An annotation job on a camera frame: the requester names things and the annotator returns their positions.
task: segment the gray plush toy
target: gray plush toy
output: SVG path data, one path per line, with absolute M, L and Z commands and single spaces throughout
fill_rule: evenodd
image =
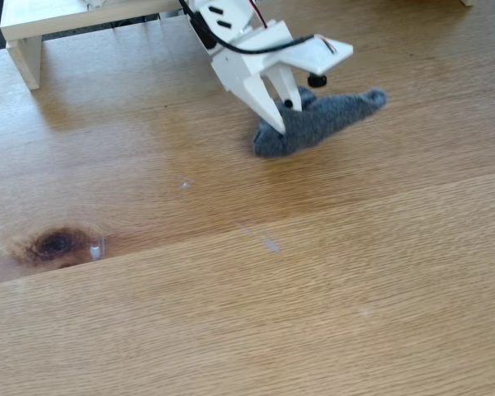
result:
M 299 87 L 303 111 L 278 103 L 286 133 L 280 134 L 264 120 L 255 136 L 255 154 L 263 158 L 288 157 L 320 144 L 347 126 L 372 116 L 387 103 L 387 95 L 373 89 L 362 95 L 337 95 L 317 99 L 308 88 Z

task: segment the black screw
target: black screw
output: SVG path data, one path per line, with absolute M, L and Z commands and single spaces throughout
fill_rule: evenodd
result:
M 311 88 L 322 88 L 327 85 L 327 76 L 318 76 L 317 74 L 310 74 L 308 77 L 308 85 Z

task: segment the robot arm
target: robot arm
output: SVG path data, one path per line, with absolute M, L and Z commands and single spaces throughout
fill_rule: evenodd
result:
M 287 107 L 302 111 L 291 68 L 309 72 L 312 85 L 323 85 L 326 78 L 319 76 L 335 69 L 353 53 L 351 45 L 321 36 L 278 49 L 293 41 L 288 27 L 283 21 L 270 21 L 267 28 L 253 29 L 250 21 L 255 10 L 249 0 L 190 0 L 189 5 L 180 1 L 191 9 L 191 24 L 213 57 L 213 69 L 226 91 L 243 100 L 281 134 L 285 133 L 284 121 L 262 77 L 270 80 Z M 276 49 L 248 53 L 270 47 Z

